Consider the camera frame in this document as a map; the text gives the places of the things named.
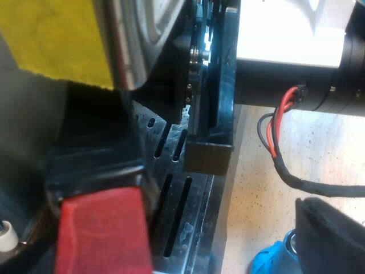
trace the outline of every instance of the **machine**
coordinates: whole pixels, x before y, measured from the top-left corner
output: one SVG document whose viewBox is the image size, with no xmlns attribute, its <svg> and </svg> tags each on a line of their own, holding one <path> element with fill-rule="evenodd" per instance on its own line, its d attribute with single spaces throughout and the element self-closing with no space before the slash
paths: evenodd
<svg viewBox="0 0 365 274">
<path fill-rule="evenodd" d="M 365 7 L 113 0 L 94 9 L 112 92 L 19 71 L 1 41 L 0 245 L 12 237 L 0 272 L 220 273 L 240 105 L 276 107 L 295 86 L 298 109 L 365 116 Z"/>
</svg>

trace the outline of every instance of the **black wire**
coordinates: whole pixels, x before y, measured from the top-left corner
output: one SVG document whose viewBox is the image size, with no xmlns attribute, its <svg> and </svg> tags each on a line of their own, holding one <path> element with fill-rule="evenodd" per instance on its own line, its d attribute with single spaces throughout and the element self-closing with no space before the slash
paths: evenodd
<svg viewBox="0 0 365 274">
<path fill-rule="evenodd" d="M 284 111 L 284 113 L 287 113 L 288 111 L 294 109 L 296 107 L 296 104 L 292 105 L 291 107 L 289 107 L 287 110 Z M 265 115 L 263 115 L 257 122 L 257 134 L 258 137 L 260 138 L 261 143 L 263 144 L 263 146 L 270 152 L 270 148 L 269 145 L 267 144 L 267 142 L 265 141 L 265 139 L 262 136 L 262 132 L 261 132 L 261 124 L 263 122 L 263 120 L 265 120 L 268 117 L 274 116 L 274 112 L 272 113 L 267 113 Z"/>
<path fill-rule="evenodd" d="M 276 119 L 277 119 L 278 109 L 279 109 L 279 107 L 277 106 L 275 108 L 274 115 L 273 115 L 273 124 L 271 125 L 271 134 L 273 136 L 274 149 L 277 154 L 280 153 L 279 141 L 278 141 L 278 137 L 276 134 Z"/>
<path fill-rule="evenodd" d="M 263 115 L 257 122 L 257 134 L 258 134 L 258 137 L 260 138 L 261 140 L 261 143 L 263 144 L 263 146 L 270 152 L 270 148 L 269 148 L 269 145 L 266 143 L 265 139 L 263 138 L 262 136 L 262 133 L 261 133 L 261 124 L 262 124 L 262 121 L 265 120 L 266 118 L 268 117 L 271 117 L 273 116 L 273 113 L 268 113 L 268 114 L 265 114 Z"/>
</svg>

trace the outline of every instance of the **speckled floor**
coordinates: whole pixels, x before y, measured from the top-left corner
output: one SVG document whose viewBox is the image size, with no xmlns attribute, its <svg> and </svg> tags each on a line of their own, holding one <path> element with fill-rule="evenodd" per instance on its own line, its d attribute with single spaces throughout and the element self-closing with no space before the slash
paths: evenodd
<svg viewBox="0 0 365 274">
<path fill-rule="evenodd" d="M 228 216 L 222 273 L 246 273 L 260 249 L 282 240 L 295 226 L 294 202 L 310 195 L 292 190 L 277 175 L 256 132 L 269 108 L 243 107 L 244 137 Z M 291 111 L 281 131 L 288 169 L 300 178 L 334 184 L 365 184 L 365 118 Z M 365 224 L 365 199 L 324 199 Z"/>
</svg>

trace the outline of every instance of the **wire connector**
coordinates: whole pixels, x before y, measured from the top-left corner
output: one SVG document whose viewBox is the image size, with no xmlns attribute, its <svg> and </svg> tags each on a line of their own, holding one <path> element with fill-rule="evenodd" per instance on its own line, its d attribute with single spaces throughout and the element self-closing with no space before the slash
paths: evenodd
<svg viewBox="0 0 365 274">
<path fill-rule="evenodd" d="M 301 104 L 308 95 L 308 88 L 305 84 L 299 84 L 297 87 L 295 91 L 295 102 Z"/>
</svg>

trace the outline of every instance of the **red plastic part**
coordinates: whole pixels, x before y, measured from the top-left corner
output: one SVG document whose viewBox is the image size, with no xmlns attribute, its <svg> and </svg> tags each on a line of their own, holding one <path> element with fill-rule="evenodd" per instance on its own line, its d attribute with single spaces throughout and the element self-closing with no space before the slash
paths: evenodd
<svg viewBox="0 0 365 274">
<path fill-rule="evenodd" d="M 55 273 L 152 273 L 140 189 L 114 188 L 64 200 Z"/>
</svg>

